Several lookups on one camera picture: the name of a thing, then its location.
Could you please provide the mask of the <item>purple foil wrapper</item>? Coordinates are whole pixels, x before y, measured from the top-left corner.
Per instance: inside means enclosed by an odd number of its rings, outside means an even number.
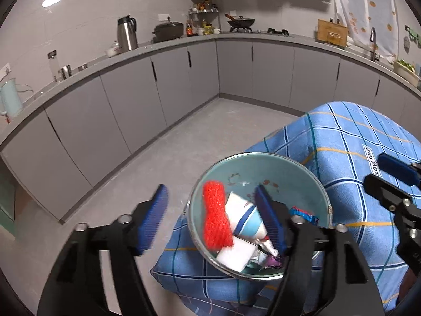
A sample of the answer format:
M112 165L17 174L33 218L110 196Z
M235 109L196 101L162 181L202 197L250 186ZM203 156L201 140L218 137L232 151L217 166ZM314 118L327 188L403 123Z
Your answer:
M281 255L277 255L277 256L273 256L273 255L269 255L267 256L267 258L265 259L265 262L263 264L263 267L265 269L279 269L283 267L283 257Z

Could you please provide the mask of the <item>orange blue snack wrapper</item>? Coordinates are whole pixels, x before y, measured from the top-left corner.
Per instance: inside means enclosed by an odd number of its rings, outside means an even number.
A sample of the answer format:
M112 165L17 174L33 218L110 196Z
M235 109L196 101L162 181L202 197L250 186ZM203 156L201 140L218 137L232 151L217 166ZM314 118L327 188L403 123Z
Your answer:
M314 226L318 226L319 218L312 213L307 212L306 210L297 208L295 206L291 207L290 209L291 216L297 215L309 222L310 224Z

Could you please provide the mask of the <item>white black sponge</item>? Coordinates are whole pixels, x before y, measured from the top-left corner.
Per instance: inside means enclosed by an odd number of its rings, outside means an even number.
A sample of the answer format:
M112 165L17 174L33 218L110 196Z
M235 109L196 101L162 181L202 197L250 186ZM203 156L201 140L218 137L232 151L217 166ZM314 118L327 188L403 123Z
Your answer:
M234 236L233 245L222 248L216 260L228 269L241 273L257 250L255 243Z

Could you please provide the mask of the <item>red foam net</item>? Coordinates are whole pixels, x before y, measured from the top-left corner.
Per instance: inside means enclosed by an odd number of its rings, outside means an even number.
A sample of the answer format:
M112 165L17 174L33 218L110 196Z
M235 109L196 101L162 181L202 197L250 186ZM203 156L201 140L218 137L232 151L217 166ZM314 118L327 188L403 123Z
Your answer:
M225 188L217 180L209 180L203 185L203 202L205 218L203 223L203 240L207 249L220 251L232 247L233 233L225 211Z

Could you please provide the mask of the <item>clear plastic bag red print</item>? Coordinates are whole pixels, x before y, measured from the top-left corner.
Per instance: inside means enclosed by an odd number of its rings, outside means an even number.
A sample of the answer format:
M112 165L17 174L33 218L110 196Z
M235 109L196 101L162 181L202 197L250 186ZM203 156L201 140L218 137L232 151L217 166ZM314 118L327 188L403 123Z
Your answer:
M269 255L277 256L280 255L279 252L274 248L272 242L265 238L263 240L257 240L255 242L257 246L256 251L252 254L248 263L246 264L247 268L257 269L257 270L266 270L263 267L265 259Z

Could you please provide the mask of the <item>teal metal bucket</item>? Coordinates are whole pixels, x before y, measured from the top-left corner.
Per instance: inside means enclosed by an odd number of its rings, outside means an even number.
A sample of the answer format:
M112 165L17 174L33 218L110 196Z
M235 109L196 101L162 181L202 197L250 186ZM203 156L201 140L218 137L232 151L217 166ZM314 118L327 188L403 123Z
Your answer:
M293 248L291 221L329 228L322 183L305 166L273 153L239 153L197 180L188 200L193 243L214 268L252 281L279 280Z

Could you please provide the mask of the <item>white vegetable basin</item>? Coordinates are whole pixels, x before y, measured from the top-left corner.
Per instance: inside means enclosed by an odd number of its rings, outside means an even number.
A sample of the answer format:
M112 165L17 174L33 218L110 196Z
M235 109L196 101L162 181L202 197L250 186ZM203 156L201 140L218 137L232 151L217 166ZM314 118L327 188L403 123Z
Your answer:
M405 79L414 87L418 87L420 77L415 73L415 69L410 64L406 62L403 63L401 60L395 61L393 63L393 72Z

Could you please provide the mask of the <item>hanging green cloths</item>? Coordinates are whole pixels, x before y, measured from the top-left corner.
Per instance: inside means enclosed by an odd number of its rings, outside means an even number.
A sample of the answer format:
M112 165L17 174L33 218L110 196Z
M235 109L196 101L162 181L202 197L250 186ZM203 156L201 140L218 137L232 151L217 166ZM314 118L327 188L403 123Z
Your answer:
M405 32L407 33L406 36L404 36L404 50L406 53L410 52L410 47L412 44L415 44L417 48L421 48L420 43L420 34L418 34L416 31L411 29L408 25L405 25Z

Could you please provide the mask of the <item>grey lower cabinets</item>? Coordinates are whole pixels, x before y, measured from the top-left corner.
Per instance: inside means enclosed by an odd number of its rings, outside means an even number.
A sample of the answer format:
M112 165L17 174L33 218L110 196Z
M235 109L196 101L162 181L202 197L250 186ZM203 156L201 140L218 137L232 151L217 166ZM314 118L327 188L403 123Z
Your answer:
M353 53L297 36L182 38L103 60L29 103L1 160L57 220L159 134L217 96L298 114L351 101L420 135L420 91Z

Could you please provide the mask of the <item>wooden knife block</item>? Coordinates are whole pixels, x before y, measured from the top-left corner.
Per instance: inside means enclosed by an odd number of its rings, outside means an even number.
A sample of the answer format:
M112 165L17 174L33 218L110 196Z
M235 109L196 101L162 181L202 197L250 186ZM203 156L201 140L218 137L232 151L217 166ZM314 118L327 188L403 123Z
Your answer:
M348 28L332 21L319 19L316 40L345 48L348 40Z

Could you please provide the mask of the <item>mint electric kettle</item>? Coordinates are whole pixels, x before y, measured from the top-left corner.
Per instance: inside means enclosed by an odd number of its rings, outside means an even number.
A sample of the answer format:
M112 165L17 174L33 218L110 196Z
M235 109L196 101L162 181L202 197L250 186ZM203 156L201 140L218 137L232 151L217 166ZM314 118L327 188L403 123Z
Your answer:
M11 78L1 86L1 115L9 124L23 109L23 104L16 89L16 79Z

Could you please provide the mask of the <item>clear glass bottle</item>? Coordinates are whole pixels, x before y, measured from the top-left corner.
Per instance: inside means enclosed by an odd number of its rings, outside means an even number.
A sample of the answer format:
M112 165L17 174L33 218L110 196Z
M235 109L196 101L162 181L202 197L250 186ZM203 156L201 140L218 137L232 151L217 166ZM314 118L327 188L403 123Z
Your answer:
M48 52L47 57L48 57L48 65L51 70L53 80L56 83L61 82L62 81L61 66L58 63L56 50Z

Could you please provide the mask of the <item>black wok on stove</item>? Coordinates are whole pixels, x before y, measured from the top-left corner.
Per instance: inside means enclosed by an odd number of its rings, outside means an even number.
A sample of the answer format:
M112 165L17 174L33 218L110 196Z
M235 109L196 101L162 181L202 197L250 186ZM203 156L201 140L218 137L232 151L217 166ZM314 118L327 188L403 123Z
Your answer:
M225 14L225 17L228 19L228 24L230 26L230 33L244 31L246 33L252 33L251 28L255 23L255 19L244 18L242 16L234 17L230 14Z

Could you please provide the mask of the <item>spice rack with bottles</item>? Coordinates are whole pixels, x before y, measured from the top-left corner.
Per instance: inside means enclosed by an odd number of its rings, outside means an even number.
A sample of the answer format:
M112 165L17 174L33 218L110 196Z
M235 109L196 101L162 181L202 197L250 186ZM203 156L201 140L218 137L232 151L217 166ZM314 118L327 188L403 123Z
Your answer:
M187 37L208 36L221 33L220 12L216 0L193 3L186 17Z

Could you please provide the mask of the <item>black rice cooker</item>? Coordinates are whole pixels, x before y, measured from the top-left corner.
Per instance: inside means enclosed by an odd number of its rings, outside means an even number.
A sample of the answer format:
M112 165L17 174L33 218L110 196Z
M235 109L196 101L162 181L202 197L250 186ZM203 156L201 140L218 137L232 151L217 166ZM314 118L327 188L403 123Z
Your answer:
M184 32L184 25L177 21L168 21L163 24L155 26L153 30L153 43L174 40L182 38Z

